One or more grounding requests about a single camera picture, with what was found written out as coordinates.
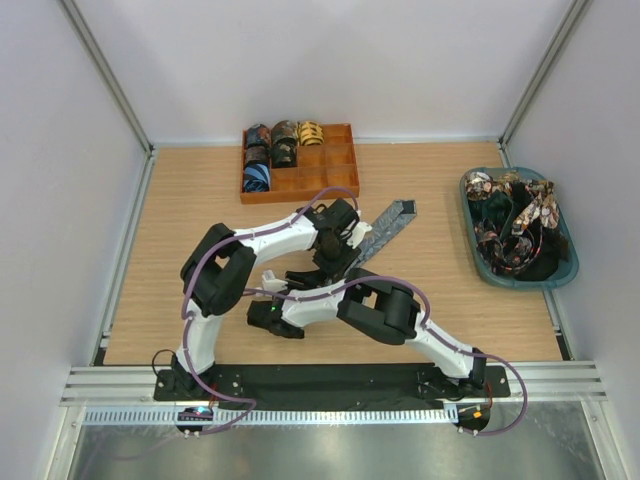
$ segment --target metal sheet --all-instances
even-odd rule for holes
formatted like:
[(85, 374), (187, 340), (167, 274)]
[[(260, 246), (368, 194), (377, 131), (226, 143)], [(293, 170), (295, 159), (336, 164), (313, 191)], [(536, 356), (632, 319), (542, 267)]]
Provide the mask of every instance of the metal sheet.
[[(494, 405), (489, 428), (511, 421), (518, 408)], [(493, 438), (458, 434), (451, 425), (254, 427), (200, 439), (177, 437), (136, 461), (109, 456), (144, 452), (175, 432), (173, 427), (83, 427), (70, 478), (605, 478), (579, 402), (532, 404), (518, 428)]]

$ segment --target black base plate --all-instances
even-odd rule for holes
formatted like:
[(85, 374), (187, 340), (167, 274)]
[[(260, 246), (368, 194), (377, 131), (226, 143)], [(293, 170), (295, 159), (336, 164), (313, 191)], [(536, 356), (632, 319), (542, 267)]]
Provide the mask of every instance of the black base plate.
[[(193, 379), (174, 378), (176, 369), (161, 370), (154, 393), (157, 401), (209, 400)], [(258, 410), (350, 411), (424, 410), (442, 408), (438, 400), (458, 400), (461, 394), (480, 397), (484, 390), (457, 386), (433, 364), (369, 365), (214, 365), (203, 374), (215, 390), (254, 398)], [(485, 378), (494, 398), (508, 397), (503, 367), (489, 365)], [(245, 405), (222, 402), (225, 409)]]

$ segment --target wooden organizer tray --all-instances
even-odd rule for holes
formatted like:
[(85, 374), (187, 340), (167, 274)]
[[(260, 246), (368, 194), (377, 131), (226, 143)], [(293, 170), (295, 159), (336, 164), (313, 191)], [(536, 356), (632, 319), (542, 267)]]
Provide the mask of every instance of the wooden organizer tray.
[[(242, 191), (240, 175), (240, 202), (243, 204), (300, 202), (311, 200), (323, 188), (345, 187), (356, 197), (360, 195), (360, 181), (353, 134), (348, 123), (322, 125), (324, 144), (310, 147), (298, 145), (297, 166), (271, 168), (271, 190), (268, 192)], [(244, 170), (247, 131), (242, 133), (240, 169)], [(328, 192), (323, 198), (345, 198), (344, 192)]]

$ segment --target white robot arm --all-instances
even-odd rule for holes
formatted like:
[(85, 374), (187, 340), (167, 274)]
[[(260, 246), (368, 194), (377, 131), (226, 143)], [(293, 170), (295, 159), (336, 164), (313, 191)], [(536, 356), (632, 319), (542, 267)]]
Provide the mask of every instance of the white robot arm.
[[(279, 255), (315, 248), (314, 261), (320, 270), (314, 276), (314, 281), (332, 283), (306, 290), (292, 289), (292, 282), (263, 277), (268, 287), (265, 289), (273, 289), (274, 285), (278, 285), (278, 289), (283, 289), (283, 294), (272, 300), (252, 302), (248, 312), (250, 325), (287, 338), (303, 338), (306, 326), (338, 318), (376, 341), (411, 346), (435, 362), (449, 378), (473, 381), (474, 376), (483, 374), (484, 360), (460, 353), (474, 351), (470, 345), (454, 339), (430, 318), (426, 321), (426, 329), (420, 326), (425, 312), (413, 299), (411, 290), (386, 281), (359, 282), (359, 278), (374, 276), (363, 269), (353, 269), (346, 279), (341, 279), (358, 255), (357, 243), (362, 240), (368, 227), (360, 222), (359, 212), (353, 209), (350, 212), (349, 209), (351, 207), (346, 202), (336, 201), (329, 208), (312, 210), (310, 215), (292, 225), (293, 215), (281, 222), (235, 232), (224, 226), (212, 227), (182, 270), (185, 289), (204, 252), (222, 238), (258, 234), (278, 225), (289, 224), (286, 229), (273, 235), (233, 242), (230, 245), (232, 248), (227, 248), (220, 255), (229, 257), (224, 268), (219, 267), (215, 259), (207, 262), (209, 268), (203, 269), (189, 303), (192, 323), (188, 349), (195, 373), (200, 374), (214, 364), (213, 347), (223, 314), (242, 296), (251, 270)], [(375, 306), (368, 307), (366, 299), (373, 293), (376, 294)], [(182, 346), (177, 351), (177, 359), (188, 371)]]

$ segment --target teal basket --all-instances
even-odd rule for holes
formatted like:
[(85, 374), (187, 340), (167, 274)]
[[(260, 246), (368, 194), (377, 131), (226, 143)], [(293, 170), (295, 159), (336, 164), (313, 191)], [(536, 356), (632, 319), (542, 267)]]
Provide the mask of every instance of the teal basket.
[(462, 210), (464, 212), (464, 219), (467, 227), (467, 238), (469, 239), (469, 245), (471, 246), (471, 252), (473, 254), (473, 261), (476, 264), (476, 270), (478, 270), (478, 274), (484, 281), (496, 287), (513, 288), (515, 290), (552, 290), (554, 288), (562, 287), (576, 277), (576, 275), (578, 274), (579, 266), (578, 254), (576, 253), (576, 249), (573, 246), (573, 240), (571, 240), (569, 229), (567, 228), (567, 224), (565, 223), (564, 217), (562, 216), (562, 209), (560, 209), (560, 221), (558, 222), (558, 228), (569, 241), (569, 261), (565, 262), (563, 260), (560, 260), (558, 270), (546, 280), (543, 280), (541, 282), (523, 282), (515, 280), (511, 277), (501, 277), (498, 275), (494, 275), (478, 253), (478, 249), (476, 248), (478, 246), (478, 242), (476, 241), (476, 235), (473, 231), (473, 222), (471, 220), (471, 211), (469, 210), (467, 193), (464, 188), (464, 179), (466, 175), (471, 172), (483, 172), (487, 175), (491, 175), (491, 177), (493, 178), (497, 178), (504, 173), (513, 171), (518, 172), (520, 174), (520, 177), (522, 178), (531, 180), (545, 180), (545, 178), (538, 172), (522, 167), (479, 167), (474, 168), (473, 170), (469, 170), (460, 179), (460, 196), (462, 197)]

